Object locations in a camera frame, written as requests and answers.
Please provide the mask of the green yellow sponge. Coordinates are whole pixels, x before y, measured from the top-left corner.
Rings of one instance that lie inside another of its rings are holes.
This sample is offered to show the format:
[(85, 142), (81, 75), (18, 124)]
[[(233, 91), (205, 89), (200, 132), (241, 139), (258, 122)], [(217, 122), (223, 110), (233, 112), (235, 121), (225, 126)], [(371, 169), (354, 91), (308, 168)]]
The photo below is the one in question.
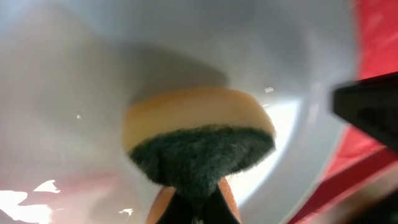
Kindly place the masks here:
[(226, 177), (260, 163), (275, 146), (275, 128), (244, 92), (194, 88), (129, 107), (121, 143), (129, 160), (161, 187), (147, 223), (156, 223), (175, 192), (192, 203), (193, 223), (203, 223), (204, 206), (217, 187), (241, 222)]

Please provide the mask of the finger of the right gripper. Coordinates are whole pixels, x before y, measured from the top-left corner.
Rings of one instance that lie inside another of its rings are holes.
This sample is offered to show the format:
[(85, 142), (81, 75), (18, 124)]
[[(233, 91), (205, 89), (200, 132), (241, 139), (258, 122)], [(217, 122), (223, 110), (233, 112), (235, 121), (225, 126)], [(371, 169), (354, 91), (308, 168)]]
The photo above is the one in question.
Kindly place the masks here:
[(397, 152), (397, 72), (340, 85), (332, 94), (332, 110)]

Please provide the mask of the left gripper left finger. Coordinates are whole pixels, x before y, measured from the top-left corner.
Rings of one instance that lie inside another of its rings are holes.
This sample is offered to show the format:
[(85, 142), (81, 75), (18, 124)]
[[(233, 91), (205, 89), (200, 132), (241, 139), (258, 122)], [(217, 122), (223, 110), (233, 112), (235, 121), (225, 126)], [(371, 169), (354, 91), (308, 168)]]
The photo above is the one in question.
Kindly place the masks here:
[(192, 224), (194, 214), (192, 203), (175, 192), (156, 224)]

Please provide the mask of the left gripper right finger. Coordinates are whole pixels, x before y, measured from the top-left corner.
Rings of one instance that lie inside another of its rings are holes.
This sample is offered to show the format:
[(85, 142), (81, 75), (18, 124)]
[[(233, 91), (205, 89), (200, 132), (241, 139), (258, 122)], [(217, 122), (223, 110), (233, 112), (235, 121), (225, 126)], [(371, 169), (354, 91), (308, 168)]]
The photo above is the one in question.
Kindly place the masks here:
[(203, 209), (204, 224), (239, 224), (219, 187), (210, 195)]

